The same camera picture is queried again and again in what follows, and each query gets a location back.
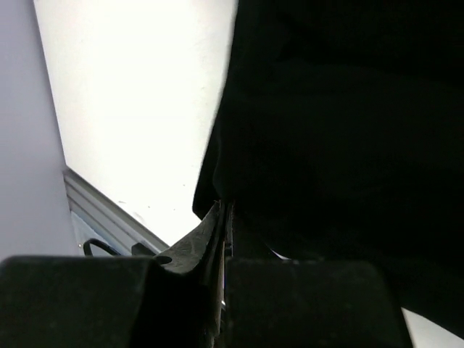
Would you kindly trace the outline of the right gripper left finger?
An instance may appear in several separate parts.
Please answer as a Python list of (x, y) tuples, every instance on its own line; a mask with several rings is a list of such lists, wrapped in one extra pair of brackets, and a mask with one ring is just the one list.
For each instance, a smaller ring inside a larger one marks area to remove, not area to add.
[(3, 347), (212, 347), (222, 206), (156, 256), (15, 256), (1, 264)]

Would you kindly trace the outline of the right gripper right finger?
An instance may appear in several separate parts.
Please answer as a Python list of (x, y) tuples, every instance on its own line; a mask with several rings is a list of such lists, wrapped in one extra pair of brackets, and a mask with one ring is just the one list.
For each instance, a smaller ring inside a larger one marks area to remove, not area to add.
[(227, 347), (411, 347), (384, 274), (345, 257), (329, 220), (300, 207), (233, 204), (225, 264)]

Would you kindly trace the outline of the black t-shirt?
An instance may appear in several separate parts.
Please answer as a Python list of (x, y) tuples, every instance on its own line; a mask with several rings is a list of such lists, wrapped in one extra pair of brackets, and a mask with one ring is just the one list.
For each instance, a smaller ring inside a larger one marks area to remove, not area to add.
[(463, 335), (463, 3), (240, 1), (193, 200)]

